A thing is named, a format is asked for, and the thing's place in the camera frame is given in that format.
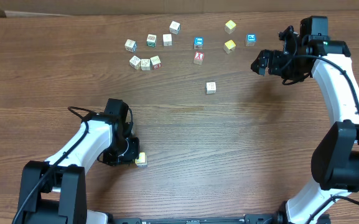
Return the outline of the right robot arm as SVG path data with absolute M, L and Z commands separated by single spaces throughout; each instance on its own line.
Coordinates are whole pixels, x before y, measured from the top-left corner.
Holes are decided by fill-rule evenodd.
M 327 210 L 359 191 L 359 87 L 344 41 L 328 35 L 328 19 L 310 16 L 278 35 L 282 50 L 262 50 L 251 69 L 284 85 L 313 78 L 329 112 L 330 129 L 311 159 L 310 181 L 273 214 L 247 214 L 246 223 L 329 223 Z

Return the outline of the wooden block yellow side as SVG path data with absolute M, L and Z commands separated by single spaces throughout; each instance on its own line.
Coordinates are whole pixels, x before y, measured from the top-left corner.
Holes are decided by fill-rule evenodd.
M 147 156 L 145 152 L 140 152 L 138 158 L 135 159 L 135 164 L 138 167 L 147 167 Z

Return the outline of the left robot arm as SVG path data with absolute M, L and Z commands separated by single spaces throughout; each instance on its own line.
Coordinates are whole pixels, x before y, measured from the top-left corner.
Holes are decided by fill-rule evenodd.
M 139 157 L 133 112 L 110 98 L 105 110 L 86 110 L 78 132 L 44 161 L 29 161 L 22 170 L 13 223 L 113 223 L 112 214 L 89 210 L 86 174 L 95 162 L 130 165 Z

